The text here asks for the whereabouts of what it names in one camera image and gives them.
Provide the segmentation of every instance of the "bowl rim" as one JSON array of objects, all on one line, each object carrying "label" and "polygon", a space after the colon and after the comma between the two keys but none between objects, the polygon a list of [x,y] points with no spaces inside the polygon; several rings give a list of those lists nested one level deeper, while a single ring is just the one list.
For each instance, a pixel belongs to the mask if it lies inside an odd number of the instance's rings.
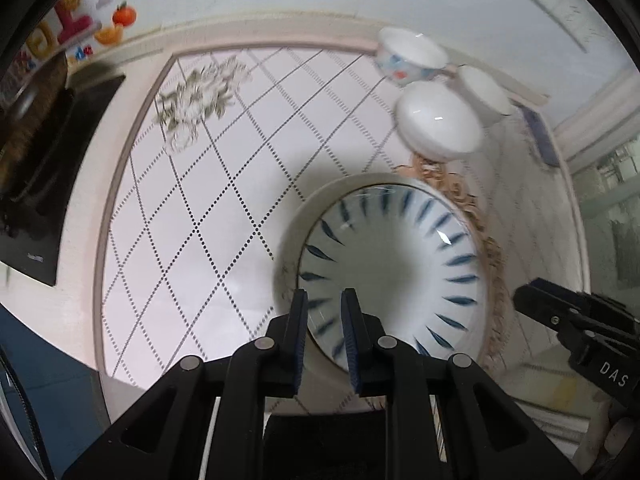
[{"label": "bowl rim", "polygon": [[475,119],[476,126],[477,126],[475,131],[476,142],[473,143],[472,146],[465,146],[464,148],[455,149],[450,146],[444,145],[442,143],[442,137],[438,138],[438,136],[429,135],[429,140],[431,144],[434,144],[437,147],[438,152],[440,152],[441,154],[444,154],[444,156],[449,158],[455,158],[456,156],[459,156],[459,155],[468,155],[469,153],[476,152],[479,146],[481,146],[482,139],[484,138],[482,123],[478,117],[478,114],[475,112],[475,110],[473,110],[473,107],[469,104],[469,102],[466,101],[466,99],[464,99],[462,96],[457,94],[457,92],[454,92],[447,85],[440,82],[436,82],[436,81],[414,81],[412,83],[409,83],[406,86],[406,88],[404,89],[404,92],[402,93],[402,95],[398,99],[398,102],[396,103],[396,121],[398,123],[398,134],[405,140],[405,142],[407,142],[414,149],[414,151],[418,151],[418,152],[421,151],[417,149],[419,147],[419,144],[418,146],[416,146],[416,142],[409,142],[406,139],[406,137],[412,137],[412,136],[407,135],[406,132],[404,132],[402,130],[402,127],[400,126],[400,123],[401,122],[404,123],[405,121],[409,121],[411,124],[415,126],[417,120],[414,118],[414,114],[408,116],[407,114],[399,113],[399,111],[403,107],[407,106],[406,103],[411,99],[412,95],[415,94],[416,92],[421,92],[423,91],[423,89],[430,90],[430,89],[436,89],[436,88],[439,89],[440,91],[443,91],[445,94],[448,93],[451,96],[453,96],[455,101],[460,102],[462,107],[468,110],[469,117],[470,118],[473,117]]},{"label": "bowl rim", "polygon": [[[469,73],[469,72],[481,73],[482,75],[486,76],[489,79],[489,81],[492,82],[495,85],[495,87],[497,87],[503,93],[504,99],[505,99],[505,104],[506,104],[506,106],[503,109],[509,110],[507,113],[503,112],[500,108],[497,108],[494,105],[492,105],[491,103],[487,102],[486,99],[484,99],[484,97],[482,95],[480,95],[473,88],[471,88],[471,86],[468,85],[468,83],[467,83],[468,80],[465,79],[464,74],[465,73]],[[462,64],[462,65],[460,65],[458,67],[458,73],[456,75],[459,78],[459,80],[462,83],[462,85],[469,92],[471,92],[479,101],[481,101],[482,104],[484,104],[485,106],[490,108],[493,112],[495,112],[497,114],[500,114],[502,117],[509,117],[510,115],[513,115],[513,106],[511,106],[511,103],[509,102],[509,98],[504,93],[504,90],[502,90],[502,87],[498,84],[498,82],[493,77],[491,77],[490,74],[488,74],[487,72],[485,72],[481,68],[478,68],[477,66],[473,66],[473,65],[469,65],[469,64],[465,63],[465,64]]]},{"label": "bowl rim", "polygon": [[[442,62],[441,63],[429,63],[426,64],[421,60],[417,60],[415,57],[407,56],[406,54],[401,52],[401,49],[392,46],[388,43],[388,40],[391,38],[402,37],[403,39],[407,39],[409,41],[418,40],[423,46],[427,47],[430,50],[430,54],[433,56],[439,57]],[[408,28],[402,27],[383,27],[378,32],[378,39],[380,44],[389,52],[396,54],[402,57],[405,61],[414,64],[415,66],[419,66],[420,68],[430,68],[432,70],[441,70],[446,67],[449,62],[449,54],[444,50],[439,44],[433,41],[429,36],[425,36],[421,32],[415,32]]]}]

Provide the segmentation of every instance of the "blue patterned bowl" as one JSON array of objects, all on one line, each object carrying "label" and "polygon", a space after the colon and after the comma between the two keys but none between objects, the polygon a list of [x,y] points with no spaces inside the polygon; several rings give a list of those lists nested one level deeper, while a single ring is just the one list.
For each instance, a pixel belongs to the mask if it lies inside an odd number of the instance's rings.
[{"label": "blue patterned bowl", "polygon": [[340,294],[353,287],[363,312],[378,316],[388,334],[418,352],[448,358],[462,351],[477,358],[486,339],[487,303],[474,236],[462,213],[436,190],[384,177],[386,182],[334,196],[308,231],[296,285],[308,293],[311,335],[326,357],[346,369]]},{"label": "blue patterned bowl", "polygon": [[385,27],[378,33],[376,63],[400,86],[434,78],[449,62],[447,53],[423,34]]}]

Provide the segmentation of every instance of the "small cup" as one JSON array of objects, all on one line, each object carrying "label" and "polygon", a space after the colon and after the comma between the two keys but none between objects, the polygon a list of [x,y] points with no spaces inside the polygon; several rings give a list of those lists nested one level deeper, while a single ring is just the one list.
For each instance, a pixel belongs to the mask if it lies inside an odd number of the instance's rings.
[{"label": "small cup", "polygon": [[385,27],[378,33],[376,63],[399,86],[433,79],[449,62],[442,47],[423,34]]},{"label": "small cup", "polygon": [[485,128],[513,113],[513,106],[502,87],[475,66],[459,66],[447,85],[473,108]]}]

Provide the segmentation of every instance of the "screw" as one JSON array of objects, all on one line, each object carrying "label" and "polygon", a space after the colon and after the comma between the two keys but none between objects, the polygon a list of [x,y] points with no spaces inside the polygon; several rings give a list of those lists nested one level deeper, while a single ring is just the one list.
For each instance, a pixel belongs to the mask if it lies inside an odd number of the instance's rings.
[{"label": "screw", "polygon": [[395,348],[398,344],[398,340],[395,337],[391,337],[390,335],[383,335],[378,339],[378,345],[382,346],[382,348]]},{"label": "screw", "polygon": [[258,350],[268,350],[269,348],[273,348],[275,344],[276,342],[270,337],[260,337],[256,339],[254,343]]},{"label": "screw", "polygon": [[471,357],[466,354],[455,354],[452,361],[458,368],[469,368],[473,362]]},{"label": "screw", "polygon": [[195,355],[187,355],[180,359],[180,368],[188,372],[189,370],[193,370],[197,368],[202,360]]}]

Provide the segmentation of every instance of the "blue leaf pattern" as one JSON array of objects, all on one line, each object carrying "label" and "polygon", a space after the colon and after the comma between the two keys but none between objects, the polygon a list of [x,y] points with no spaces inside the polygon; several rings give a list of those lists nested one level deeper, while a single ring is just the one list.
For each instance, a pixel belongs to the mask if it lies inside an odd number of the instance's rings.
[{"label": "blue leaf pattern", "polygon": [[300,272],[300,278],[305,280],[306,282],[316,282],[318,280],[328,280],[324,276],[320,276],[320,274],[315,274],[313,272]]},{"label": "blue leaf pattern", "polygon": [[442,215],[440,218],[438,218],[436,220],[436,223],[431,226],[431,229],[429,229],[428,235],[434,234],[434,232],[436,232],[444,224],[446,224],[449,220],[451,220],[452,216],[453,216],[453,214],[450,211],[447,211],[446,213],[444,213],[444,215]]},{"label": "blue leaf pattern", "polygon": [[418,341],[418,338],[414,337],[414,339],[415,339],[415,347],[418,349],[418,352],[422,355],[431,356],[429,352],[427,352],[427,349],[420,344],[420,341]]},{"label": "blue leaf pattern", "polygon": [[323,260],[328,260],[330,262],[334,262],[335,260],[330,256],[324,254],[320,249],[318,249],[315,245],[307,245],[306,250],[309,251],[313,256],[317,258],[322,258]]},{"label": "blue leaf pattern", "polygon": [[476,300],[474,300],[473,298],[468,298],[466,296],[446,296],[442,299],[460,306],[469,306],[476,304]]},{"label": "blue leaf pattern", "polygon": [[333,357],[334,359],[337,359],[343,350],[344,350],[344,338],[340,339],[340,341],[338,341],[338,344],[334,346],[334,349],[331,350],[331,357]]},{"label": "blue leaf pattern", "polygon": [[362,209],[362,215],[367,217],[367,205],[369,204],[369,193],[362,193],[360,195],[360,209]]},{"label": "blue leaf pattern", "polygon": [[402,197],[402,209],[400,211],[400,216],[404,216],[406,214],[406,210],[409,209],[412,200],[414,199],[414,190],[409,189],[404,196]]},{"label": "blue leaf pattern", "polygon": [[416,225],[420,225],[422,223],[422,221],[424,220],[424,217],[427,216],[427,213],[429,212],[429,209],[431,209],[432,206],[433,206],[433,198],[430,198],[427,200],[427,202],[424,203],[424,205],[420,209],[420,212],[418,213],[418,218],[415,219]]},{"label": "blue leaf pattern", "polygon": [[344,220],[345,224],[355,231],[353,224],[351,223],[351,215],[349,215],[349,210],[347,209],[347,205],[344,203],[344,200],[340,200],[340,214],[342,215],[342,220]]},{"label": "blue leaf pattern", "polygon": [[465,332],[468,332],[468,329],[466,328],[466,326],[464,326],[462,323],[457,322],[455,319],[451,319],[450,317],[443,316],[442,314],[436,314],[436,316],[438,316],[441,320],[443,320],[449,326],[452,326],[453,328],[457,328],[458,330],[464,330]]},{"label": "blue leaf pattern", "polygon": [[478,280],[475,274],[464,274],[463,276],[456,276],[455,278],[446,278],[451,283],[472,283]]},{"label": "blue leaf pattern", "polygon": [[468,264],[470,261],[472,261],[475,257],[476,257],[475,254],[461,254],[460,256],[456,256],[455,258],[452,258],[451,260],[449,260],[445,265],[447,267],[465,265],[465,264]]},{"label": "blue leaf pattern", "polygon": [[324,219],[320,220],[320,225],[322,226],[322,232],[326,234],[331,240],[338,242],[340,245],[344,245],[340,240],[338,240],[337,236],[334,234],[334,231],[331,229],[331,226],[324,221]]},{"label": "blue leaf pattern", "polygon": [[329,330],[335,324],[336,321],[338,321],[337,317],[332,317],[331,319],[325,321],[324,323],[322,323],[322,325],[316,328],[314,335],[315,336],[324,335],[326,331]]},{"label": "blue leaf pattern", "polygon": [[462,238],[464,238],[466,236],[466,233],[456,233],[454,234],[451,238],[449,238],[449,243],[441,243],[441,245],[438,247],[438,250],[441,251],[443,249],[446,249],[448,247],[453,247],[455,244],[457,244],[460,240],[462,240]]},{"label": "blue leaf pattern", "polygon": [[436,334],[433,330],[431,330],[431,328],[427,327],[427,330],[429,332],[431,332],[431,335],[433,336],[433,338],[436,340],[436,343],[438,343],[440,346],[442,346],[443,348],[446,348],[447,350],[453,350],[453,346],[451,346],[451,343],[449,343],[449,341],[447,341],[446,339],[444,339],[440,334]]},{"label": "blue leaf pattern", "polygon": [[325,304],[327,301],[331,301],[331,298],[316,298],[315,300],[309,300],[307,308],[308,310],[313,310],[318,308],[320,305]]},{"label": "blue leaf pattern", "polygon": [[389,210],[389,200],[391,200],[391,190],[388,187],[383,188],[380,195],[380,206],[382,207],[382,214],[386,214]]}]

